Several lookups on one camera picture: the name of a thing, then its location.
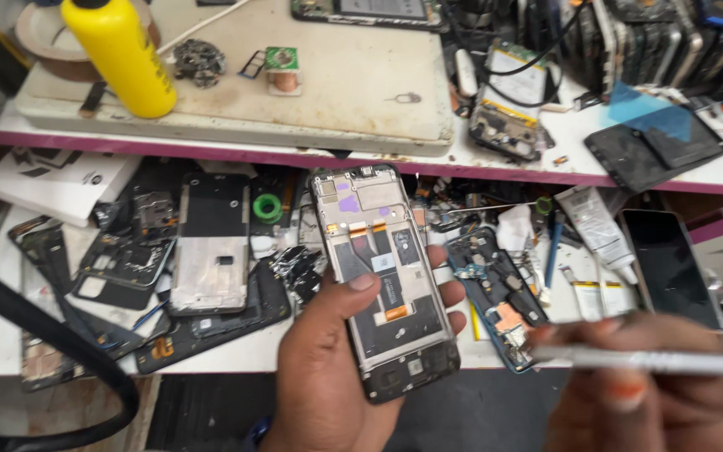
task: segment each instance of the phone screen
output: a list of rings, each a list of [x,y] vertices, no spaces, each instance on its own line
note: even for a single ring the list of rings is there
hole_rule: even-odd
[[[720,330],[685,230],[676,215],[666,211],[623,211],[629,238],[657,313],[671,313]]]

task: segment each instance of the hand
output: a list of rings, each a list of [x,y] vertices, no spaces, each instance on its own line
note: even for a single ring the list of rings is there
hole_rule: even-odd
[[[532,345],[723,354],[723,337],[688,320],[633,313],[544,326]],[[545,452],[723,451],[723,376],[574,371],[549,418]]]
[[[427,247],[431,268],[445,262],[442,247]],[[370,405],[362,390],[345,321],[375,300],[381,282],[367,273],[345,284],[326,272],[278,350],[277,411],[259,452],[377,452],[395,430],[403,397]],[[439,286],[446,306],[464,299],[462,283]],[[448,315],[456,334],[465,316]]]

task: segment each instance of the white box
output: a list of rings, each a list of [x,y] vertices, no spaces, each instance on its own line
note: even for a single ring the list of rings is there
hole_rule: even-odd
[[[140,155],[14,147],[0,161],[0,200],[85,227],[96,201],[112,202]]]

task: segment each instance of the fingernail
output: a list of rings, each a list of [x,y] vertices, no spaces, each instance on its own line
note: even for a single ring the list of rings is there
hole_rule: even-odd
[[[635,411],[648,392],[648,377],[633,369],[601,369],[604,372],[605,405],[617,413]]]
[[[532,332],[532,339],[543,342],[557,332],[557,327],[551,324],[540,325]]]
[[[373,273],[365,273],[348,281],[348,287],[351,290],[356,290],[356,292],[367,290],[373,284],[375,284],[375,277],[373,276]]]
[[[620,317],[605,318],[604,320],[599,320],[593,324],[593,327],[596,329],[598,334],[613,334],[621,327],[622,321],[623,320]]]

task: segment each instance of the workbench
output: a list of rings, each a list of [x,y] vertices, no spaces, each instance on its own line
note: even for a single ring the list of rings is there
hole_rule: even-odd
[[[567,95],[580,92],[565,80],[561,88]],[[467,177],[489,180],[513,180],[522,182],[547,182],[559,184],[585,184],[591,186],[613,186],[607,172],[584,146],[583,140],[591,133],[604,128],[602,117],[604,105],[586,108],[579,112],[542,112],[541,123],[548,129],[556,146],[548,149],[538,162],[515,162],[491,150],[476,146],[467,136],[467,120],[452,119],[454,142],[447,154],[435,157],[373,152],[336,152],[326,149],[312,149],[297,146],[269,146],[239,142],[206,141],[199,139],[171,139],[155,136],[127,134],[86,133],[38,128],[33,126],[9,100],[0,117],[0,145],[41,146],[64,149],[81,149],[97,152],[144,154],[190,159],[227,160],[250,163],[272,163],[295,167],[352,167],[369,165],[371,162],[394,163],[404,174]],[[566,157],[567,161],[555,161]],[[660,190],[690,191],[723,195],[723,156],[703,167],[679,175],[674,180],[661,184]],[[35,212],[13,207],[0,228],[0,279],[15,290],[21,282],[22,261],[19,251],[11,244],[5,233],[15,224],[37,216]],[[440,242],[435,236],[430,243]],[[538,254],[545,263],[548,242],[538,244]],[[557,254],[558,265],[569,265],[583,281],[597,281],[595,263],[586,249],[576,250],[561,245]],[[620,281],[615,274],[603,270],[607,281]],[[435,272],[437,283],[453,278],[446,267]],[[554,322],[569,322],[581,319],[574,289],[557,272],[553,280],[552,305],[546,309]],[[624,289],[635,303],[633,290]],[[470,305],[460,303],[454,310],[470,318]],[[213,350],[198,354],[181,363],[162,369],[161,373],[196,372],[273,372],[276,369],[278,344],[292,324],[289,319],[270,326]],[[0,318],[0,375],[19,375],[21,370],[20,331],[14,325]],[[489,340],[476,341],[468,326],[459,334],[459,351],[462,367],[503,367],[493,344]],[[127,372],[135,372],[135,362],[130,354],[120,361]],[[564,365],[549,363],[547,365]]]
[[[31,220],[39,214],[34,211],[13,206],[7,212],[0,228],[0,280],[15,291],[20,290],[22,273],[22,254],[7,238],[7,231],[19,223]],[[445,242],[444,235],[430,235],[429,244]],[[537,253],[545,265],[548,257],[548,241],[541,241]],[[557,265],[569,265],[574,269],[577,278],[583,281],[597,281],[597,272],[590,253],[586,248],[574,249],[565,244],[560,245],[557,252]],[[619,282],[618,277],[608,270],[603,270],[605,280]],[[552,281],[552,303],[546,313],[554,322],[572,322],[582,318],[574,294],[574,288],[563,277],[560,271]],[[450,268],[445,266],[434,272],[438,284],[451,281],[454,276]],[[627,291],[627,296],[637,303],[634,290]],[[467,326],[459,333],[459,354],[463,368],[501,368],[500,358],[492,342],[488,338],[476,341],[470,322],[470,303],[465,300],[451,311],[460,311],[468,319]],[[197,354],[175,365],[163,368],[159,373],[200,373],[200,372],[275,372],[278,344],[288,328],[295,320],[290,318],[280,324],[269,326],[263,330],[248,334],[227,344],[223,344],[208,352]],[[126,372],[135,373],[136,363],[132,354],[119,361]],[[564,363],[548,363],[560,366]],[[0,317],[0,375],[20,375],[21,372],[21,331]]]

